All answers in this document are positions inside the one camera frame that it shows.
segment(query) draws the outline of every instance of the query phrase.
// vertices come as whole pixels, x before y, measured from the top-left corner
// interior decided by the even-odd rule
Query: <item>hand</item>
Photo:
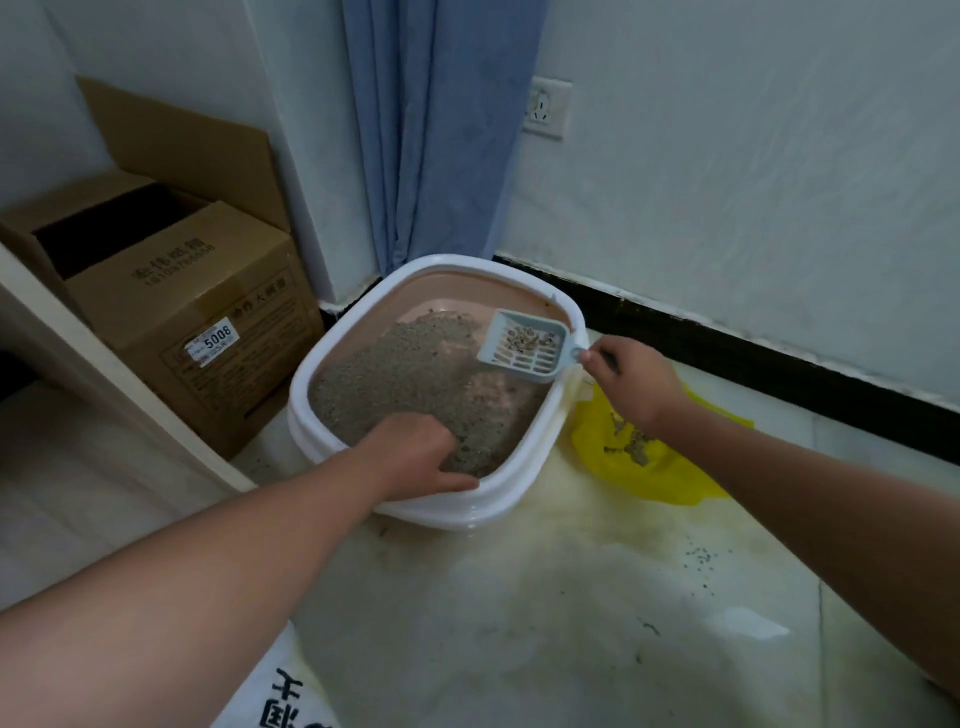
[[[600,352],[616,357],[618,371]],[[604,336],[580,354],[580,363],[617,414],[649,437],[659,439],[664,420],[692,404],[663,354],[634,339]]]
[[[430,415],[390,415],[350,452],[376,470],[379,500],[406,500],[435,493],[470,491],[480,481],[465,473],[446,473],[441,463],[457,441]]]

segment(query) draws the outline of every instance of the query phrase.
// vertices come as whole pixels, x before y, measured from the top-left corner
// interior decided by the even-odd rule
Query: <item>white litter box rim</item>
[[[580,307],[563,291],[523,271],[467,255],[427,255],[407,263],[380,281],[343,318],[330,328],[303,359],[290,384],[287,424],[297,447],[314,463],[321,463],[347,445],[320,422],[310,407],[310,380],[333,348],[370,310],[403,282],[424,272],[479,273],[535,293],[560,308],[570,321],[570,335],[578,346],[588,347],[587,324]],[[493,473],[480,479],[480,487],[466,493],[449,493],[383,503],[379,513],[432,528],[465,530],[495,519],[520,500],[537,478],[560,434],[570,407],[576,401],[583,370],[569,367],[557,377],[510,457]]]

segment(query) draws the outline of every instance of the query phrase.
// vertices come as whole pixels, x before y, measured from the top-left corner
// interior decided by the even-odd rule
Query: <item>forearm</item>
[[[158,531],[0,615],[5,719],[209,725],[374,506],[372,478],[357,458],[337,456]]]
[[[960,694],[960,500],[690,405],[661,437]]]

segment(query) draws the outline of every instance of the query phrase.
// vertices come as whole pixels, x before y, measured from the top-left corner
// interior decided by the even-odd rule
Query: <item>cardboard box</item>
[[[231,457],[323,333],[267,135],[78,83],[121,169],[4,213],[4,241]]]

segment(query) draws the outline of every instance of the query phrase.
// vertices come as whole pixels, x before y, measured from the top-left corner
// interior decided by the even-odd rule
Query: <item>yellow plastic bag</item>
[[[753,427],[697,397],[690,398],[731,420]],[[729,497],[709,475],[658,440],[647,440],[625,423],[597,384],[593,399],[577,403],[571,432],[573,447],[597,477],[626,488],[635,496],[674,505],[696,505],[705,497]]]

